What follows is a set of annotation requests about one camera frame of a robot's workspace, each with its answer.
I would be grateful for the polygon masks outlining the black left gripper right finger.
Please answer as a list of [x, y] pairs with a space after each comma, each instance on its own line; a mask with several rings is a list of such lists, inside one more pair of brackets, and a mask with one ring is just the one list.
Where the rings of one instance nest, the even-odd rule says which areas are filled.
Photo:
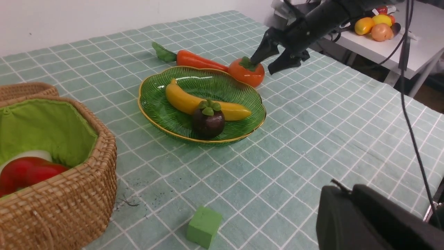
[[376, 233], [392, 249], [443, 249], [442, 230], [423, 222], [368, 186], [354, 185], [351, 198]]

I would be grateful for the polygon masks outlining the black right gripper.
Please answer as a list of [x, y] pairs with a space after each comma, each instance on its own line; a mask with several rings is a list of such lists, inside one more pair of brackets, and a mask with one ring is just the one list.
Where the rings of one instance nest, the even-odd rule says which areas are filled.
[[282, 70], [300, 67], [302, 62], [310, 59], [306, 49], [332, 30], [333, 14], [307, 14], [284, 28], [266, 30], [250, 62], [257, 65], [279, 55], [278, 45], [281, 45], [284, 51], [268, 65], [268, 72], [273, 75]]

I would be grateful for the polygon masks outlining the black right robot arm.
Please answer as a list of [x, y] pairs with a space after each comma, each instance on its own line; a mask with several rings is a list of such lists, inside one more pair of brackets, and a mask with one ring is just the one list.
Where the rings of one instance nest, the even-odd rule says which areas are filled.
[[249, 59], [250, 63], [258, 65], [267, 58], [278, 55], [268, 65], [270, 74], [299, 67], [301, 62], [309, 59], [308, 47], [341, 24], [357, 19], [366, 11], [381, 5], [398, 3], [398, 0], [327, 0], [304, 14], [285, 0], [285, 6], [295, 15], [296, 20], [283, 30], [270, 27]]

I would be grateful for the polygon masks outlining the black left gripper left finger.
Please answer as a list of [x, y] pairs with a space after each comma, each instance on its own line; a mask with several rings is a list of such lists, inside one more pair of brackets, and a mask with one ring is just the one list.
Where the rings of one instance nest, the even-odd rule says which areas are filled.
[[316, 235], [320, 250], [394, 250], [387, 239], [349, 199], [351, 190], [332, 179], [337, 187], [321, 191]]

